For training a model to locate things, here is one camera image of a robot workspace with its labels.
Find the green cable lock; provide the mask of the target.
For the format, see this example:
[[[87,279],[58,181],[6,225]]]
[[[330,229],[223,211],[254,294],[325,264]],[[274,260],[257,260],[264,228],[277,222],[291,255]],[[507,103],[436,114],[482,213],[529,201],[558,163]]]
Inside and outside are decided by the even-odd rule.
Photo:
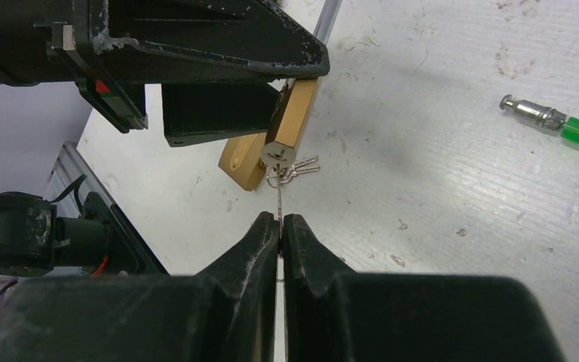
[[[560,137],[567,146],[579,151],[579,118],[553,107],[516,99],[512,94],[503,96],[498,107],[547,135]]]

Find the long-shackle brass padlock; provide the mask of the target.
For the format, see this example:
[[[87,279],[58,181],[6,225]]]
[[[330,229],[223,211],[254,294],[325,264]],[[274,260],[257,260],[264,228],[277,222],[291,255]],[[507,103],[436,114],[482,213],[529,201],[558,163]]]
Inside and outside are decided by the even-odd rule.
[[[262,163],[278,173],[296,161],[321,81],[321,77],[289,79],[280,92],[260,155]]]

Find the keys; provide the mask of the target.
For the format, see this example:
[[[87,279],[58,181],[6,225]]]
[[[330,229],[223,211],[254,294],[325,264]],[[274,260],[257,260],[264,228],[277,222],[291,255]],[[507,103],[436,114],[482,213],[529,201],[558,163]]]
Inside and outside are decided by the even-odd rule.
[[[282,237],[283,231],[283,187],[303,174],[315,173],[320,170],[318,164],[319,157],[314,155],[301,161],[296,161],[289,167],[281,168],[280,165],[267,167],[265,179],[267,184],[276,190],[277,195],[277,221],[279,222],[279,233]]]

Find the short brass padlock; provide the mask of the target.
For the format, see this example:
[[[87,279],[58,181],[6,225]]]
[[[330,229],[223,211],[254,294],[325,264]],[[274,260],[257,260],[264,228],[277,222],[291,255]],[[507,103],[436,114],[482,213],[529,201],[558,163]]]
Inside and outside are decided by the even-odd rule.
[[[219,168],[243,190],[251,192],[265,177],[266,166],[260,155],[266,133],[233,137],[227,141],[219,159]]]

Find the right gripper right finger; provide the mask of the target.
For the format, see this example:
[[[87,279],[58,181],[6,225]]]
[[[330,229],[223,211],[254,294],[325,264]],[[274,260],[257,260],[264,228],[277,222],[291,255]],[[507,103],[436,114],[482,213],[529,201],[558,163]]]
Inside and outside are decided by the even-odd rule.
[[[564,360],[517,280],[355,271],[298,214],[282,246],[290,361]]]

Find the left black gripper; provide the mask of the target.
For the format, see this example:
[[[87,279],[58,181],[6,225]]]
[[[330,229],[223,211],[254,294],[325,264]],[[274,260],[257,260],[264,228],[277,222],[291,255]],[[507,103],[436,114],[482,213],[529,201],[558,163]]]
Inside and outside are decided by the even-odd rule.
[[[103,54],[137,45],[111,37],[108,1],[0,1],[0,84],[72,81],[122,133],[148,127],[144,86],[115,77]]]

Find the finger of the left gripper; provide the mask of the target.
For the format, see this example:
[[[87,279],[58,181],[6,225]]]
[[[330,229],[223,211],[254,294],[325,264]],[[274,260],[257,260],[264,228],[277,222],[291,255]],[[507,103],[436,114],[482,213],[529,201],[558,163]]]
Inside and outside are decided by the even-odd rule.
[[[266,132],[280,92],[267,83],[163,84],[164,137],[185,147]]]
[[[317,78],[324,43],[273,1],[91,1],[94,54],[121,82]]]

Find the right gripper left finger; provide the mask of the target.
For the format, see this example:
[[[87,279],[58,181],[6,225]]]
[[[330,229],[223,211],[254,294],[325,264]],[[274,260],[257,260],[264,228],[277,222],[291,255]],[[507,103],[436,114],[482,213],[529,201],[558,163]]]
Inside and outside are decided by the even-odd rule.
[[[26,281],[0,312],[0,361],[271,361],[278,246],[263,212],[195,275]]]

